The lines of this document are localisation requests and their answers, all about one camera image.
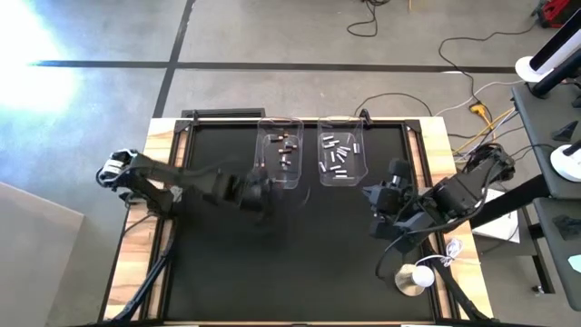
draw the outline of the transparent bin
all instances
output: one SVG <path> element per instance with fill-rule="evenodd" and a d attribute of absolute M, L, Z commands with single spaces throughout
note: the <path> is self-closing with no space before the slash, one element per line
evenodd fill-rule
<path fill-rule="evenodd" d="M 339 142 L 332 147 L 325 148 L 325 145 L 329 145 L 331 141 Z M 359 148 L 357 154 L 354 150 L 355 144 Z M 319 148 L 318 169 L 320 182 L 323 185 L 355 186 L 367 175 L 368 169 L 365 163 L 365 147 L 363 145 L 363 121 L 361 119 L 344 116 L 320 118 L 317 126 L 317 146 Z M 350 149 L 350 151 L 345 150 L 347 153 L 343 159 L 345 163 L 337 157 L 337 151 L 341 146 Z M 343 173 L 335 173 L 331 170 L 331 167 L 338 165 L 340 168 L 335 171 L 343 171 Z"/>
<path fill-rule="evenodd" d="M 293 189 L 299 184 L 303 132 L 304 123 L 296 118 L 262 118 L 258 122 L 254 165 L 263 166 L 268 176 L 284 189 Z M 290 152 L 281 154 L 280 150 Z"/>

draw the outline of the concrete floor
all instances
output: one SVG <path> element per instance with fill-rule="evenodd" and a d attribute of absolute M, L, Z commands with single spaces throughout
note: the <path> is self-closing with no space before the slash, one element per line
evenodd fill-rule
<path fill-rule="evenodd" d="M 442 39 L 520 31 L 532 21 L 536 0 L 392 0 L 378 8 L 379 36 L 347 34 L 368 19 L 359 0 L 197 0 L 179 55 L 183 62 L 443 65 Z M 167 62 L 186 0 L 4 0 L 0 4 L 0 181 L 87 216 L 81 227 L 49 325 L 94 321 L 103 301 L 124 208 L 99 188 L 94 172 L 112 150 L 143 148 L 165 69 L 32 67 L 38 60 Z M 15 37 L 11 31 L 23 31 Z M 445 53 L 456 63 L 511 66 L 533 54 L 555 31 L 535 27 L 484 44 L 456 42 Z M 476 88 L 512 82 L 513 74 L 475 74 Z M 267 114 L 349 114 L 368 96 L 406 92 L 435 113 L 464 102 L 468 79 L 460 74 L 248 71 L 178 69 L 164 117 L 195 108 L 265 107 Z M 510 87 L 479 95 L 496 116 L 512 106 Z M 425 115 L 400 97 L 368 105 L 375 115 Z M 473 134 L 482 122 L 467 109 L 444 114 L 448 131 Z M 520 126 L 519 118 L 501 128 Z M 523 131 L 501 139 L 509 153 L 527 144 Z M 462 140 L 452 139 L 452 146 Z M 514 187 L 537 174 L 532 154 L 517 163 Z M 544 255 L 550 258 L 545 247 Z M 560 289 L 536 297 L 529 258 L 483 258 L 495 316 L 506 322 L 578 325 Z"/>

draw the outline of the small object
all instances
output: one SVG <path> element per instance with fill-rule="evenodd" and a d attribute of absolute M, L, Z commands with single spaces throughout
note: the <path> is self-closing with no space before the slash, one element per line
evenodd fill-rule
<path fill-rule="evenodd" d="M 434 272 L 425 265 L 404 264 L 395 275 L 395 284 L 407 296 L 418 296 L 434 283 Z"/>
<path fill-rule="evenodd" d="M 568 259 L 571 268 L 578 273 L 581 273 L 581 254 L 572 255 Z"/>
<path fill-rule="evenodd" d="M 568 181 L 581 183 L 581 141 L 573 145 L 561 145 L 551 153 L 551 165 L 555 171 Z"/>
<path fill-rule="evenodd" d="M 535 293 L 535 296 L 540 296 L 545 294 L 545 290 L 543 290 L 543 286 L 538 285 L 538 286 L 533 286 L 531 287 L 531 290 L 533 290 L 533 292 Z"/>
<path fill-rule="evenodd" d="M 575 142 L 573 145 L 563 150 L 563 154 L 566 156 L 571 156 L 571 154 L 574 154 L 579 149 L 581 149 L 581 140 Z"/>
<path fill-rule="evenodd" d="M 551 138 L 559 142 L 571 142 L 571 136 L 579 121 L 574 121 L 551 133 Z"/>

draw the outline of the black tabletop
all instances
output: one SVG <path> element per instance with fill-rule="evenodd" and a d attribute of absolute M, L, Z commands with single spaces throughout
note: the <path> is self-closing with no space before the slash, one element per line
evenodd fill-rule
<path fill-rule="evenodd" d="M 581 220 L 581 202 L 536 199 L 533 204 L 569 304 L 574 310 L 581 311 L 581 272 L 575 271 L 568 262 L 570 256 L 581 254 L 581 237 L 566 241 L 553 222 L 553 218 L 561 214 Z"/>
<path fill-rule="evenodd" d="M 238 158 L 224 169 L 248 172 L 256 129 L 199 126 L 191 168 Z M 305 128 L 302 176 L 278 203 L 286 213 L 275 237 L 236 233 L 221 220 L 241 212 L 191 199 L 195 212 L 182 219 L 171 272 L 167 319 L 212 322 L 389 322 L 433 319 L 428 293 L 408 297 L 393 282 L 402 264 L 390 253 L 374 266 L 388 241 L 369 236 L 372 212 L 360 187 L 387 177 L 389 161 L 408 159 L 399 128 L 364 132 L 368 175 L 357 187 L 320 183 L 317 130 Z M 409 253 L 413 263 L 421 253 Z"/>
<path fill-rule="evenodd" d="M 581 126 L 575 130 L 571 143 L 557 142 L 551 138 L 553 131 L 575 120 L 581 120 L 581 109 L 573 108 L 571 105 L 581 95 L 576 86 L 558 85 L 548 94 L 547 99 L 536 98 L 528 91 L 526 85 L 513 87 L 512 94 L 531 144 L 550 144 L 558 147 L 581 139 Z M 552 150 L 545 146 L 536 146 L 533 151 L 551 195 L 558 199 L 581 199 L 581 183 L 569 182 L 553 169 L 550 162 Z"/>

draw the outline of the wooden table frame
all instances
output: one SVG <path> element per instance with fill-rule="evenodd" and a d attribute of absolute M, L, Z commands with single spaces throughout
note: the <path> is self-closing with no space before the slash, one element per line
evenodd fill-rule
<path fill-rule="evenodd" d="M 301 118 L 302 120 L 316 120 L 318 118 Z M 430 182 L 437 183 L 442 178 L 456 173 L 456 166 L 450 151 L 448 142 L 448 135 L 446 126 L 441 117 L 411 117 L 411 118 L 390 118 L 380 117 L 373 118 L 373 121 L 396 121 L 396 120 L 415 120 L 419 121 L 421 133 L 416 134 L 409 130 L 409 143 L 411 145 L 411 152 L 414 162 L 414 171 L 416 172 L 417 183 L 419 187 L 431 186 Z M 176 166 L 182 166 L 184 153 L 186 153 L 186 137 L 188 132 L 179 133 L 180 137 L 174 137 L 174 127 L 177 120 L 185 122 L 191 119 L 175 119 L 175 118 L 156 118 L 150 122 L 149 131 L 147 134 L 147 141 L 143 149 L 143 154 L 164 163 L 174 162 Z M 219 121 L 257 121 L 258 118 L 199 118 L 200 122 L 219 122 Z M 425 156 L 420 155 L 420 149 L 425 149 Z M 429 173 L 431 178 L 425 178 L 425 174 Z M 157 183 L 158 187 L 163 187 L 162 184 Z M 138 221 L 146 215 L 146 208 L 144 205 L 134 205 L 129 210 L 125 228 Z M 157 218 L 152 217 L 139 226 L 135 227 L 129 234 L 125 235 L 120 240 L 118 249 L 117 261 L 112 269 L 112 278 L 107 287 L 107 293 L 103 301 L 103 308 L 101 317 L 105 319 L 113 318 L 124 305 L 132 298 L 135 291 L 142 284 L 145 275 L 157 258 L 169 236 L 169 231 L 172 228 L 172 222 L 166 221 L 159 223 Z M 155 235 L 162 234 L 158 237 L 160 240 L 157 243 L 154 241 Z M 464 243 L 464 250 L 458 256 L 463 259 L 456 261 L 450 266 L 452 275 L 458 282 L 458 285 L 465 292 L 467 297 L 483 312 L 486 316 L 492 317 L 492 310 L 487 297 L 487 289 L 484 283 L 484 278 L 479 266 L 478 252 L 469 223 L 460 225 L 452 233 L 444 235 L 444 240 L 447 242 L 451 238 L 458 238 Z M 429 238 L 435 249 L 438 249 L 438 243 L 435 235 L 430 235 Z M 150 293 L 148 299 L 149 310 L 147 316 L 142 310 L 134 315 L 133 319 L 151 319 L 157 318 L 158 312 L 161 309 L 160 299 L 162 298 L 162 279 L 164 272 L 160 274 L 155 285 Z M 438 290 L 438 299 L 441 317 L 450 318 L 453 316 L 455 310 L 454 306 L 450 307 L 448 300 L 448 291 L 445 284 L 437 275 L 436 286 Z M 466 314 L 460 309 L 460 316 L 466 319 Z M 176 323 L 195 323 L 195 324 L 215 324 L 217 322 L 176 322 Z M 296 322 L 246 322 L 252 324 L 292 324 Z M 402 322 L 349 322 L 350 324 L 399 324 Z"/>

